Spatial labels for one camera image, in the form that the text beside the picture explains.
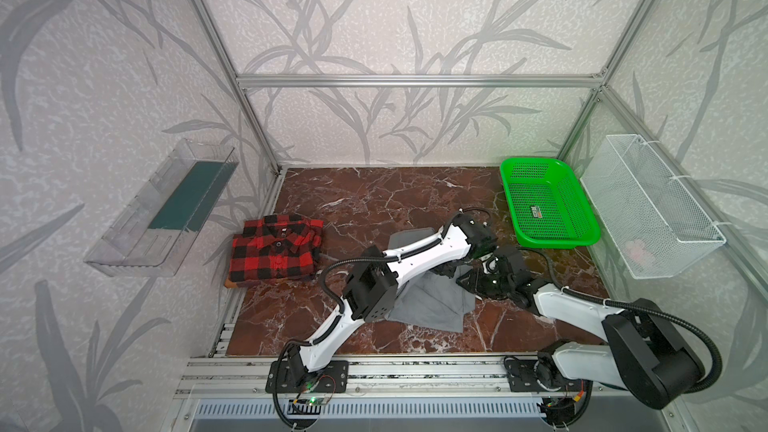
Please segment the green plastic basket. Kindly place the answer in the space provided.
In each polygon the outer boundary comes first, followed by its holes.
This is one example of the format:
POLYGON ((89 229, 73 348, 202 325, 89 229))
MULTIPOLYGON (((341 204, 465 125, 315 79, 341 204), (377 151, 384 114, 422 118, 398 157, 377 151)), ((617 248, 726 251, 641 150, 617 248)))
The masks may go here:
POLYGON ((596 244, 600 227, 575 173, 543 157, 511 157, 500 175, 518 243, 534 249, 570 250, 596 244), (543 217, 534 218, 531 207, 543 217))

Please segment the grey long sleeve shirt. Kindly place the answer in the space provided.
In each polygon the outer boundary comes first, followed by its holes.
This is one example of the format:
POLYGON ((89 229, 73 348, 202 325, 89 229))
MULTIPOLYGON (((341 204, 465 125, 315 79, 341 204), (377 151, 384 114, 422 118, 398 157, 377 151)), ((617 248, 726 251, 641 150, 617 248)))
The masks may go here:
POLYGON ((411 279, 398 292, 387 321, 445 332, 461 333, 464 316, 475 310, 476 297, 460 287, 456 279, 471 266, 449 266, 447 274, 430 269, 411 279))

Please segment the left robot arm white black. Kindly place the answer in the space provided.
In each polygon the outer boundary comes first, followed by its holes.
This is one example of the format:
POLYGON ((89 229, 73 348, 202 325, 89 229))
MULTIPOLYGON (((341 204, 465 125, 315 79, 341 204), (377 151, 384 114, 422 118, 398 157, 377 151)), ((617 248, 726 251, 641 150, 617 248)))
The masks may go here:
POLYGON ((271 393, 303 392, 324 374, 337 350, 364 324, 381 321, 410 281, 443 265, 479 260, 497 247, 491 227, 460 211, 438 231, 410 244, 337 261, 319 275, 336 304, 305 340, 289 340, 274 362, 271 393))

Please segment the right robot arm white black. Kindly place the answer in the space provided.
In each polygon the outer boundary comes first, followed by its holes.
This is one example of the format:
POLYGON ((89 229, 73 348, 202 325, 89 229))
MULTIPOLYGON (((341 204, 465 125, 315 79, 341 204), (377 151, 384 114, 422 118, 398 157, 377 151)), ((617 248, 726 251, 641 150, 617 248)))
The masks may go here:
POLYGON ((514 246, 497 249, 457 279, 485 300, 508 300, 539 318, 570 324, 599 338, 597 345, 561 339, 534 360, 506 358, 509 376, 538 388, 560 391, 572 382, 598 383, 629 392, 660 410, 677 397, 716 384, 723 359, 699 327, 662 311, 654 302, 621 302, 579 292, 559 283, 554 263, 531 271, 514 246))

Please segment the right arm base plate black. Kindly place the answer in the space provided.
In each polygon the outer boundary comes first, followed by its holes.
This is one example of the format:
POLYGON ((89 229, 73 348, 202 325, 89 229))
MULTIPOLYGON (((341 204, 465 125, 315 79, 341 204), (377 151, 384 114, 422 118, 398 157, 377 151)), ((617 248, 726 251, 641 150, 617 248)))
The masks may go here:
POLYGON ((580 380, 565 378, 549 359, 507 356, 503 367, 512 392, 574 395, 584 388, 580 380))

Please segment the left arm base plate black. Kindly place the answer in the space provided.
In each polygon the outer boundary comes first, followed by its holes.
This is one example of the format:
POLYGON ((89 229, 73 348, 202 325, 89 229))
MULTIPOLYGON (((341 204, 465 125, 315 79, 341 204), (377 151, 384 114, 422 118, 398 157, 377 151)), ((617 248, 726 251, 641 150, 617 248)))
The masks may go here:
POLYGON ((331 361, 324 369, 307 372, 303 366, 287 360, 274 361, 267 374, 265 391, 269 394, 345 392, 349 375, 347 361, 331 361))

